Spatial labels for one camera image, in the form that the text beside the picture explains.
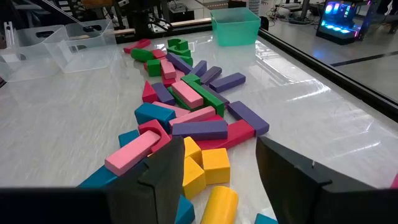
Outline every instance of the green cube block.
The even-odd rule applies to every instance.
[[[147,68],[150,77],[156,77],[162,75],[162,71],[160,68],[160,60],[158,59],[147,61]]]

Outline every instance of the pile of blocks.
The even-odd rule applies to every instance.
[[[120,149],[108,156],[104,166],[79,187],[102,187],[143,158],[156,153],[174,136],[182,136],[185,143],[183,192],[175,222],[191,223],[195,212],[189,200],[207,185],[228,183],[230,180],[227,150],[267,133],[269,124],[244,103],[230,103],[220,95],[225,90],[244,84],[246,77],[241,73],[218,78],[222,68],[213,66],[207,69],[204,60],[192,67],[191,51],[188,42],[183,39],[168,40],[167,53],[160,49],[145,50],[148,45],[150,40],[143,39],[124,48],[124,51],[144,63],[149,77],[162,77],[162,82],[144,83],[143,104],[134,112],[137,130],[121,134]],[[232,124],[223,119],[225,109],[236,118]],[[217,201],[225,197],[231,198],[233,203],[230,208],[222,205],[226,209],[221,208],[220,212],[224,210],[228,214],[216,215],[229,217],[233,221],[238,195],[231,189],[215,187],[207,207],[217,207]],[[203,215],[206,220],[214,216],[206,214],[206,211]]]

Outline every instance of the toy block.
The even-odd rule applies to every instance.
[[[157,95],[148,81],[145,81],[144,91],[142,92],[142,101],[145,103],[152,103],[157,101]]]
[[[195,90],[192,90],[184,81],[173,83],[172,89],[190,108],[203,105],[203,97],[195,92]]]
[[[78,187],[100,188],[114,181],[116,178],[118,177],[114,173],[105,168],[105,166],[101,166]]]
[[[120,148],[129,144],[132,140],[136,139],[139,136],[137,130],[129,131],[128,133],[120,134],[118,136]]]
[[[203,104],[205,106],[212,106],[216,110],[217,114],[224,117],[224,104],[217,97],[209,93],[209,91],[205,90],[202,86],[195,82],[188,83],[188,86],[193,88],[201,97],[203,97]]]
[[[191,200],[206,188],[205,171],[191,158],[184,159],[184,178],[182,191],[184,196]]]
[[[209,93],[211,93],[213,96],[217,97],[219,100],[221,100],[224,104],[224,108],[226,108],[226,106],[229,104],[229,100],[227,100],[226,98],[224,98],[223,96],[221,96],[219,93],[217,93],[216,91],[212,90],[209,86],[206,85],[202,85],[202,87],[207,90]]]
[[[175,78],[176,73],[171,62],[168,60],[161,60],[160,64],[162,65],[162,73],[165,79]]]
[[[209,85],[211,81],[215,80],[223,70],[220,67],[213,66],[200,77],[200,83]]]
[[[254,129],[244,120],[236,121],[228,125],[228,138],[224,140],[197,141],[202,150],[206,149],[229,149],[254,137]]]
[[[207,71],[207,62],[201,60],[191,71],[191,74],[201,77]]]
[[[143,103],[138,107],[134,114],[137,118],[138,124],[144,124],[148,121],[156,119],[160,125],[165,129],[166,132],[170,130],[169,121],[175,118],[174,110],[163,108],[161,106],[153,105],[150,103]]]
[[[166,58],[174,65],[175,68],[179,69],[184,74],[190,73],[193,69],[191,65],[187,64],[179,56],[173,53],[168,53]]]
[[[173,125],[173,137],[190,136],[193,140],[227,139],[228,125],[225,121],[201,121]]]
[[[154,57],[155,57],[156,59],[160,59],[160,58],[162,58],[162,57],[166,57],[165,52],[163,52],[163,51],[160,50],[160,49],[155,49],[155,50],[153,50],[153,51],[152,51],[152,54],[154,54]]]
[[[141,39],[138,40],[138,42],[133,43],[132,45],[123,48],[124,53],[129,54],[131,53],[132,49],[143,49],[144,47],[148,46],[150,44],[150,40],[149,39]]]
[[[189,73],[188,75],[185,75],[184,77],[181,78],[186,84],[190,82],[195,82],[200,85],[200,78],[197,77],[194,74]]]
[[[198,144],[191,138],[186,137],[184,138],[184,145],[185,145],[185,158],[191,157],[198,165],[201,166],[201,149]]]
[[[140,124],[138,126],[138,130],[139,134],[144,134],[146,131],[152,131],[160,136],[160,140],[150,148],[150,151],[152,153],[158,151],[161,147],[169,143],[169,141],[171,140],[169,135],[156,119],[148,121],[144,124]]]
[[[131,51],[131,57],[140,62],[147,62],[149,60],[155,59],[152,52],[144,49],[133,49]]]
[[[246,77],[237,72],[232,75],[228,75],[227,77],[212,81],[210,83],[210,88],[217,93],[221,93],[222,91],[229,90],[230,88],[243,84],[245,81]]]
[[[200,224],[233,224],[239,196],[232,189],[216,186],[210,192]]]
[[[278,222],[265,215],[257,213],[256,221],[254,222],[254,224],[278,224]]]
[[[166,87],[162,83],[152,84],[152,88],[155,90],[156,95],[161,103],[168,105],[174,105],[174,97],[167,91]]]
[[[230,166],[226,148],[209,149],[201,152],[206,184],[228,183]]]
[[[141,134],[121,149],[105,159],[105,167],[117,176],[123,175],[150,153],[152,147],[160,136],[152,131]]]
[[[214,110],[214,108],[212,106],[207,106],[205,108],[191,112],[191,113],[181,116],[179,118],[175,118],[175,119],[169,121],[169,124],[172,127],[173,125],[179,124],[179,123],[203,121],[205,119],[208,119],[208,118],[214,116],[215,114],[216,114],[216,111]]]
[[[243,119],[245,122],[250,124],[250,126],[254,128],[256,136],[260,136],[268,132],[269,124],[242,102],[236,101],[230,103],[227,109],[235,119]]]
[[[157,102],[157,101],[153,102],[152,104],[155,104],[157,106],[161,106],[161,107],[164,107],[164,108],[168,108],[170,110],[174,110],[176,118],[179,118],[181,116],[189,114],[189,112],[190,112],[189,110],[181,109],[181,108],[178,108],[176,106],[170,106],[170,105],[167,105],[165,103],[160,103],[160,102]]]
[[[195,220],[195,211],[193,204],[184,196],[180,196],[178,201],[177,216],[175,224],[191,224]]]

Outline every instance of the red block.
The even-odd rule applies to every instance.
[[[149,39],[142,39],[136,43],[133,43],[132,45],[130,45],[128,47],[123,48],[123,50],[124,50],[124,53],[129,54],[132,49],[135,49],[135,48],[143,49],[144,47],[148,46],[149,44],[150,44]]]
[[[244,120],[228,125],[228,138],[220,140],[195,141],[201,150],[231,148],[254,137],[254,129]]]
[[[145,81],[144,91],[142,92],[142,101],[145,103],[158,101],[156,92],[148,81]]]
[[[148,121],[144,124],[140,124],[138,126],[138,130],[139,134],[144,134],[146,131],[153,131],[160,136],[160,140],[150,148],[152,153],[158,151],[161,147],[166,145],[171,140],[169,135],[156,119]]]

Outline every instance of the teal plastic bin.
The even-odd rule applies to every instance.
[[[257,40],[260,18],[248,8],[210,11],[213,33],[220,46],[253,44]]]

